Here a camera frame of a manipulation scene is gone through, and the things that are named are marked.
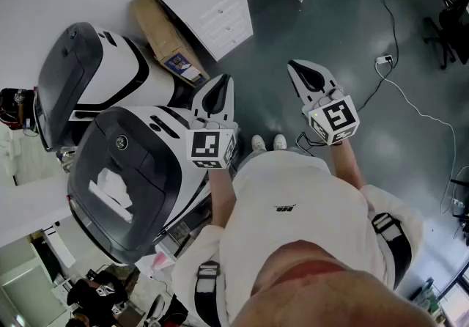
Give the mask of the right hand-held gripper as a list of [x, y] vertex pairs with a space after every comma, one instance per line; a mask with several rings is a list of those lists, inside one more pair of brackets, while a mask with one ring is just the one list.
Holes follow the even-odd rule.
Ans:
[[[355, 134], [359, 118], [352, 98], [335, 87], [336, 79], [329, 69], [297, 59], [288, 61], [287, 72], [297, 96], [306, 103], [302, 112], [309, 127], [324, 143], [328, 146], [338, 144]], [[313, 94], [317, 92], [326, 94], [312, 102]]]

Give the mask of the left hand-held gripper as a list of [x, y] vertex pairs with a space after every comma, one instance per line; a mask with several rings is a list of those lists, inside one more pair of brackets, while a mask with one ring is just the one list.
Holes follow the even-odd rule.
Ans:
[[193, 96], [192, 112], [186, 131], [187, 159], [200, 169], [228, 169], [237, 145], [235, 115], [235, 84], [228, 75], [207, 81]]

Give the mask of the person's right forearm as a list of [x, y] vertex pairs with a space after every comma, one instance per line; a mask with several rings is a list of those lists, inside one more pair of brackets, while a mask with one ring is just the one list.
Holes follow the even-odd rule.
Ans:
[[341, 144], [330, 147], [336, 177], [360, 190], [366, 181], [359, 169], [350, 141], [344, 139]]

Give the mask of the person's left forearm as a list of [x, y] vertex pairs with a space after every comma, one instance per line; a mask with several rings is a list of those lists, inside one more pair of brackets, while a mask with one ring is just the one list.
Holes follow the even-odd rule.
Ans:
[[232, 179], [228, 169], [210, 169], [208, 176], [212, 201], [212, 225], [225, 228], [237, 201]]

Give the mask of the brown cardboard box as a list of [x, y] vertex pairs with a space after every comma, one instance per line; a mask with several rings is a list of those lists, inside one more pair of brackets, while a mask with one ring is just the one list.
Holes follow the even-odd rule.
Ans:
[[210, 80], [198, 57], [157, 0], [130, 4], [158, 63], [192, 87]]

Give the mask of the white and black robot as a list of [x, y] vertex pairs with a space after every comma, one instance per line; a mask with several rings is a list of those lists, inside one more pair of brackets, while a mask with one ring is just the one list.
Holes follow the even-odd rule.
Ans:
[[[132, 265], [210, 195], [208, 170], [187, 159], [192, 111], [166, 106], [112, 107], [86, 129], [68, 177], [70, 210], [111, 260]], [[119, 174], [133, 203], [129, 223], [89, 191], [102, 169]]]
[[76, 146], [112, 106], [184, 106], [192, 87], [160, 66], [147, 46], [87, 22], [68, 26], [43, 62], [34, 118], [48, 152]]

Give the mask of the person's white shirt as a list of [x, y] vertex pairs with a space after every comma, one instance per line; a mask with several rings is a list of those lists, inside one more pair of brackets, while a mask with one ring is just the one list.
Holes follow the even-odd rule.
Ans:
[[322, 159], [297, 154], [257, 156], [231, 179], [237, 201], [226, 227], [204, 227], [172, 273], [176, 296], [209, 327], [231, 327], [265, 260], [297, 240], [398, 295], [423, 235], [421, 217], [399, 198], [358, 190]]

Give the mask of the white tissue paper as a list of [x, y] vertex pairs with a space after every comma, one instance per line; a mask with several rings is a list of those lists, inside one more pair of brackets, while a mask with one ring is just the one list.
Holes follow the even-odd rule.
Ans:
[[119, 174], [107, 168], [102, 169], [96, 183], [89, 181], [89, 191], [126, 222], [133, 220], [133, 214], [129, 211], [133, 203], [127, 193], [125, 181]]

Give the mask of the person's chin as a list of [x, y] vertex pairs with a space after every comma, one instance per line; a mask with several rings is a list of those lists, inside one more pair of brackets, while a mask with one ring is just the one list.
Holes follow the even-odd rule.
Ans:
[[265, 260], [231, 327], [437, 325], [375, 276], [351, 269], [316, 244], [297, 240]]

